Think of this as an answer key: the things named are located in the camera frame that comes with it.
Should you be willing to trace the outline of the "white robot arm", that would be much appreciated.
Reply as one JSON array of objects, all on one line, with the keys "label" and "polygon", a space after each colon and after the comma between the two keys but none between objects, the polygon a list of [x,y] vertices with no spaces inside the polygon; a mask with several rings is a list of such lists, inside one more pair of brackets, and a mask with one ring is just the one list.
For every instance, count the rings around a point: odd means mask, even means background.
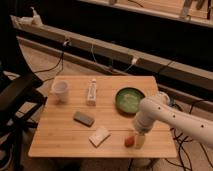
[{"label": "white robot arm", "polygon": [[165,93],[143,98],[133,125],[138,133],[146,134],[152,129],[156,120],[180,129],[186,135],[213,149],[213,121],[170,107],[169,97]]}]

